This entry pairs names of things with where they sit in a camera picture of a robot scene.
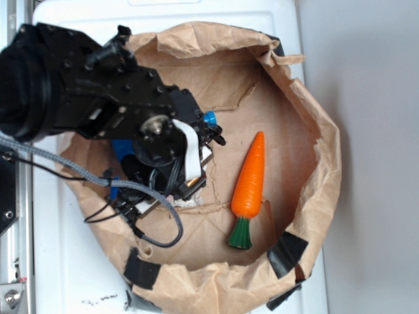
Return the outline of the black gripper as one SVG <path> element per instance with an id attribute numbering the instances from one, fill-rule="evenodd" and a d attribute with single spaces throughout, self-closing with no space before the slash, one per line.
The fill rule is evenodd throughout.
<path id="1" fill-rule="evenodd" d="M 187 201 L 206 184 L 203 167 L 211 158 L 208 143 L 215 141 L 226 145 L 220 130 L 205 130 L 198 140 L 198 152 L 192 156 L 200 158 L 199 177 L 186 179 L 188 140 L 181 130 L 166 130 L 162 133 L 147 133 L 142 139 L 119 141 L 119 162 L 129 180 L 141 183 L 164 196 Z"/>

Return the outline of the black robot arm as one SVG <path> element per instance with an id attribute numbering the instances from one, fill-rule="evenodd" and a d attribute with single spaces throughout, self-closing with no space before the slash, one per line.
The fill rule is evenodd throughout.
<path id="1" fill-rule="evenodd" d="M 206 185 L 209 143 L 225 144 L 192 94 L 166 86 L 126 49 L 119 27 L 105 45 L 48 24 L 24 24 L 1 52 L 1 131 L 38 141 L 74 131 L 110 140 L 124 174 L 175 200 Z"/>

